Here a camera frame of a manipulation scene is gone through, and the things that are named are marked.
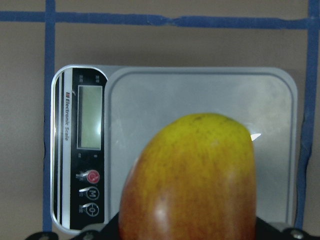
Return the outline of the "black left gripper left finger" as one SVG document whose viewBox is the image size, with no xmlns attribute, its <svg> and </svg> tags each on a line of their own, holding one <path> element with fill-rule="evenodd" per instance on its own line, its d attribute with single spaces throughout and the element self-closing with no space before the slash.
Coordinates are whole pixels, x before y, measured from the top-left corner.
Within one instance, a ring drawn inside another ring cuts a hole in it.
<svg viewBox="0 0 320 240">
<path fill-rule="evenodd" d="M 74 237 L 75 240 L 119 240 L 119 213 L 108 223 L 95 223 L 86 226 Z"/>
</svg>

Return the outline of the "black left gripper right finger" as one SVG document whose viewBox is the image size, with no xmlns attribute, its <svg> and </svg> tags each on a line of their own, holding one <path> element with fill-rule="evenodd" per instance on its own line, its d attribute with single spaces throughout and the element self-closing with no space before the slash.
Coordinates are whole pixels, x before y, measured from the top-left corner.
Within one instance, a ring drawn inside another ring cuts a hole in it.
<svg viewBox="0 0 320 240">
<path fill-rule="evenodd" d="M 298 228 L 278 230 L 264 220 L 256 217 L 256 240 L 312 240 L 313 236 Z"/>
</svg>

